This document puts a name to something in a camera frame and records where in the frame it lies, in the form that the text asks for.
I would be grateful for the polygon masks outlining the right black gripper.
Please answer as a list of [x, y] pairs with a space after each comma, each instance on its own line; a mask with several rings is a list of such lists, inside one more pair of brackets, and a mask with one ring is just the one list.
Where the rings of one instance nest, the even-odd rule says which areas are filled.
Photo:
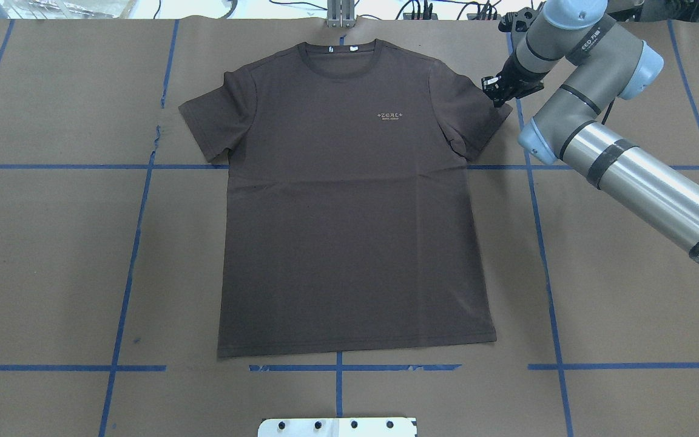
[[544, 77], [545, 73], [531, 72], [521, 66], [516, 56], [510, 56], [501, 72], [482, 78], [482, 91], [493, 102], [494, 108], [500, 108], [510, 100], [543, 90]]

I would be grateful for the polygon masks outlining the white arm mounting base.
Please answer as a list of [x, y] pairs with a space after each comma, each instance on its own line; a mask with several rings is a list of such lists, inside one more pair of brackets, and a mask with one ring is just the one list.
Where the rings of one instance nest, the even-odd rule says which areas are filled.
[[416, 418], [275, 418], [262, 421], [258, 436], [417, 436]]

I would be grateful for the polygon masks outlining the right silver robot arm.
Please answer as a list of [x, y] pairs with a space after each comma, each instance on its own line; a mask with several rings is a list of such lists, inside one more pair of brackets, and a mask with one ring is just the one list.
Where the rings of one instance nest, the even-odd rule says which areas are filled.
[[616, 1], [542, 1], [505, 14], [498, 28], [508, 58], [482, 80], [496, 107], [542, 91], [556, 66], [572, 68], [521, 123], [522, 149], [544, 166], [573, 169], [699, 266], [699, 183], [610, 120], [657, 80], [663, 55], [619, 19]]

